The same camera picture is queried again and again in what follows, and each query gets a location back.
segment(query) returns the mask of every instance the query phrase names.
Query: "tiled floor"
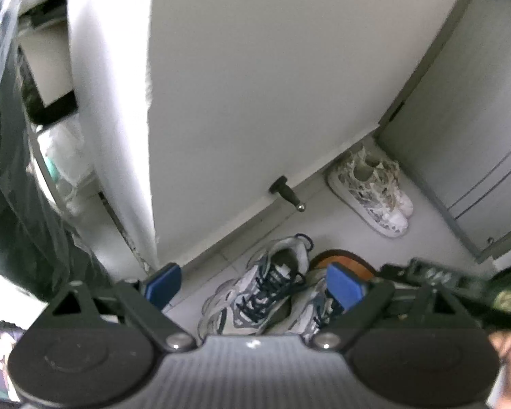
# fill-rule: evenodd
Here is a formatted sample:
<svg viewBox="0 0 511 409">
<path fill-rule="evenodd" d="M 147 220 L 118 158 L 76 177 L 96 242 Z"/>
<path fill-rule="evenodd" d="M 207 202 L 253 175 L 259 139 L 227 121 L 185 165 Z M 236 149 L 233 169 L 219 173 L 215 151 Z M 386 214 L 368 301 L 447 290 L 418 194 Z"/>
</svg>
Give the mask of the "tiled floor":
<svg viewBox="0 0 511 409">
<path fill-rule="evenodd" d="M 74 225 L 113 280 L 146 277 L 98 194 L 83 202 Z"/>
<path fill-rule="evenodd" d="M 307 203 L 306 211 L 291 205 L 274 208 L 257 219 L 218 254 L 185 275 L 182 289 L 165 309 L 166 314 L 185 330 L 196 334 L 205 299 L 230 278 L 240 276 L 257 247 L 273 238 L 303 232 L 315 243 L 311 255 L 342 248 L 352 251 L 377 269 L 385 263 L 407 264 L 418 256 L 472 273 L 482 270 L 462 246 L 422 192 L 409 180 L 401 186 L 411 197 L 415 213 L 409 231 L 398 239 L 383 237 L 362 221 L 326 186 L 323 176 L 311 177 L 298 190 Z"/>
</svg>

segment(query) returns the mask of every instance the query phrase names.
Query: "navy shoelace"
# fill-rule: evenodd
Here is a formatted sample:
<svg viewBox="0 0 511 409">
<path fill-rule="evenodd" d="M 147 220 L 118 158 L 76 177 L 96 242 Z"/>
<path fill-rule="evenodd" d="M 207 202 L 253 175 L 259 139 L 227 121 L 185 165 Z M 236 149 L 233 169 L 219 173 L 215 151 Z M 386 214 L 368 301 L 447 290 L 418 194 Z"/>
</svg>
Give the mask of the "navy shoelace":
<svg viewBox="0 0 511 409">
<path fill-rule="evenodd" d="M 237 307 L 254 323 L 265 319 L 273 308 L 274 303 L 297 292 L 305 284 L 305 276 L 290 273 L 290 277 L 283 277 L 275 265 L 271 265 L 265 278 L 255 279 L 259 291 L 251 297 L 243 297 Z"/>
<path fill-rule="evenodd" d="M 333 302 L 331 303 L 331 312 L 327 315 L 324 315 L 324 309 L 322 309 L 320 306 L 316 306 L 316 315 L 314 316 L 313 320 L 318 326 L 318 329 L 322 329 L 324 326 L 327 326 L 334 317 L 344 312 L 344 309 L 339 304 L 339 302 L 334 298 L 332 298 L 332 300 Z"/>
</svg>

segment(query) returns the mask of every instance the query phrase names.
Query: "sneaker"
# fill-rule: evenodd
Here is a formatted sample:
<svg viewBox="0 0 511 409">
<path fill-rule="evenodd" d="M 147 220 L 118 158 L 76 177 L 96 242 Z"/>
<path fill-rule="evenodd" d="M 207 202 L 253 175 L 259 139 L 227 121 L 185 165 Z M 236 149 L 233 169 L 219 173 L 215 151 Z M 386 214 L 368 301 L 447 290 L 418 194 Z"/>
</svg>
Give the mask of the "sneaker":
<svg viewBox="0 0 511 409">
<path fill-rule="evenodd" d="M 229 280 L 203 305 L 198 335 L 258 335 L 283 318 L 288 298 L 305 285 L 312 240 L 297 234 L 255 253 L 238 280 Z"/>
<path fill-rule="evenodd" d="M 388 174 L 350 155 L 327 175 L 327 184 L 373 229 L 390 238 L 403 236 L 409 222 L 396 206 Z"/>
<path fill-rule="evenodd" d="M 335 316 L 344 313 L 339 302 L 327 291 L 326 269 L 310 271 L 307 284 L 309 287 L 292 296 L 290 315 L 270 327 L 267 334 L 296 334 L 308 343 Z"/>
<path fill-rule="evenodd" d="M 367 152 L 365 146 L 357 153 L 358 158 L 365 164 L 373 168 L 384 169 L 392 185 L 392 193 L 396 199 L 396 204 L 401 213 L 410 218 L 413 214 L 414 206 L 409 196 L 399 188 L 399 163 L 386 158 L 378 158 Z"/>
</svg>

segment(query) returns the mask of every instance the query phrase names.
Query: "bolt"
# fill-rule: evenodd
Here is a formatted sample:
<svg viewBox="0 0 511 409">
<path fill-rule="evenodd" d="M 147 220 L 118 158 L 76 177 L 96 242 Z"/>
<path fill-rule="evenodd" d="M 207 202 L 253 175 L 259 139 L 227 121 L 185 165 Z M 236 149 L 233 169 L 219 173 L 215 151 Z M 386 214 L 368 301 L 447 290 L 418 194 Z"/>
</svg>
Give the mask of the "bolt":
<svg viewBox="0 0 511 409">
<path fill-rule="evenodd" d="M 341 337 L 331 332 L 320 333 L 314 337 L 314 344 L 320 349 L 333 351 L 341 344 Z"/>
<path fill-rule="evenodd" d="M 170 349 L 177 352 L 187 351 L 195 344 L 193 337 L 185 332 L 169 335 L 165 342 Z"/>
</svg>

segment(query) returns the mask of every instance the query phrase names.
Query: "dark pants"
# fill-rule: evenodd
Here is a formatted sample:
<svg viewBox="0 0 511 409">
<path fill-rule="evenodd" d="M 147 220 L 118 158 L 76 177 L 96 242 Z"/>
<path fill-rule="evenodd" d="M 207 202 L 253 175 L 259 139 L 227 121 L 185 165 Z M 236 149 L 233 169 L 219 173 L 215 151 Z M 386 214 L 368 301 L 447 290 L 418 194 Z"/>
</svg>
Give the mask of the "dark pants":
<svg viewBox="0 0 511 409">
<path fill-rule="evenodd" d="M 0 83 L 0 275 L 43 301 L 71 280 L 106 287 L 104 267 L 75 246 L 75 231 L 26 172 L 30 152 L 11 49 Z"/>
</svg>

